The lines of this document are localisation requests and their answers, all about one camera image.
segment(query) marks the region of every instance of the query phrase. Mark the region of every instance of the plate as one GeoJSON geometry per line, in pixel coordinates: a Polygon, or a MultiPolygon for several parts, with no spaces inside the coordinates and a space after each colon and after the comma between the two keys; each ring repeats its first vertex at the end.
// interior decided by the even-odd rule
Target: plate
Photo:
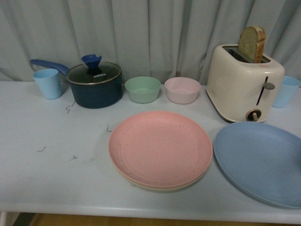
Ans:
{"type": "Polygon", "coordinates": [[[213,156],[211,140],[201,126],[166,111],[125,119],[110,136],[109,152],[126,179],[157,190],[181,189],[196,182],[213,156]]]}
{"type": "Polygon", "coordinates": [[[237,122],[214,140],[214,154],[226,177],[262,202],[301,208],[301,139],[257,122],[237,122]]]}

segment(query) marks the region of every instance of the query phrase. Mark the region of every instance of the blue handle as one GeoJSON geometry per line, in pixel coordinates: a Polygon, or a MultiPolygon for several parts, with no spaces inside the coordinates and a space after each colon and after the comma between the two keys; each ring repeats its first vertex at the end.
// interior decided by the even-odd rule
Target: blue handle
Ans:
{"type": "Polygon", "coordinates": [[[49,68],[56,69],[60,73],[62,73],[64,76],[66,76],[67,72],[69,71],[69,68],[62,64],[53,63],[53,62],[46,61],[46,60],[34,59],[34,60],[31,60],[30,63],[33,65],[39,65],[39,66],[43,66],[43,67],[49,67],[49,68]]]}
{"type": "Polygon", "coordinates": [[[98,68],[99,62],[102,60],[102,56],[90,54],[83,56],[81,60],[88,66],[89,69],[95,69],[98,68]]]}

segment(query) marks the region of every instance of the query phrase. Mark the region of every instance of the light blue cup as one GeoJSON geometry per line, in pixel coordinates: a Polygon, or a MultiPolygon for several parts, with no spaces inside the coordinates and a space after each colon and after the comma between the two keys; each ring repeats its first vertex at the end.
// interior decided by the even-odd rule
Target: light blue cup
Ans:
{"type": "Polygon", "coordinates": [[[295,95],[299,86],[299,80],[290,76],[284,76],[280,90],[274,101],[273,107],[285,107],[291,100],[291,98],[295,95]]]}
{"type": "Polygon", "coordinates": [[[56,69],[39,70],[33,74],[33,79],[46,99],[56,99],[62,95],[59,73],[56,69]]]}

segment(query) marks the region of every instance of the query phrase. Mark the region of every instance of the tableware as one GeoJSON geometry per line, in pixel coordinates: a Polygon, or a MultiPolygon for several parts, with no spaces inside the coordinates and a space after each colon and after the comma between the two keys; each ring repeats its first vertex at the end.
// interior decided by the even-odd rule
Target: tableware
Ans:
{"type": "Polygon", "coordinates": [[[135,77],[125,83],[130,99],[136,103],[146,104],[157,99],[161,82],[152,77],[135,77]]]}
{"type": "Polygon", "coordinates": [[[109,140],[111,160],[127,180],[143,188],[173,191],[187,187],[208,169],[212,143],[195,121],[150,111],[122,121],[109,140]]]}
{"type": "Polygon", "coordinates": [[[268,124],[238,122],[218,132],[213,146],[222,172],[242,192],[301,208],[301,138],[268,124]]]}
{"type": "Polygon", "coordinates": [[[44,98],[56,99],[62,95],[62,87],[56,69],[43,69],[33,74],[33,79],[38,85],[44,98]]]}
{"type": "Polygon", "coordinates": [[[164,85],[167,98],[177,104],[194,102],[201,89],[201,84],[198,81],[185,77],[168,79],[164,85]]]}
{"type": "Polygon", "coordinates": [[[85,108],[103,108],[119,101],[122,96],[121,68],[110,62],[100,62],[94,54],[83,56],[84,64],[68,67],[45,60],[30,63],[54,68],[66,76],[76,103],[85,108]]]}
{"type": "Polygon", "coordinates": [[[273,104],[273,107],[285,107],[289,103],[291,98],[295,95],[299,86],[299,80],[290,76],[285,76],[282,81],[278,95],[273,104]]]}

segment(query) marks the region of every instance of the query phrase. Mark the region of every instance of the bowl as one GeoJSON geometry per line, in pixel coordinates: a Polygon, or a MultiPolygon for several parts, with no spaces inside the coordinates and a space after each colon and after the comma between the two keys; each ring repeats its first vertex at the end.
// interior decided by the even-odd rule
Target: bowl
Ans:
{"type": "Polygon", "coordinates": [[[157,99],[161,82],[152,77],[135,77],[125,83],[128,95],[133,102],[146,104],[157,99]]]}
{"type": "Polygon", "coordinates": [[[197,99],[201,84],[190,78],[176,77],[165,82],[166,95],[177,104],[190,104],[197,99]]]}

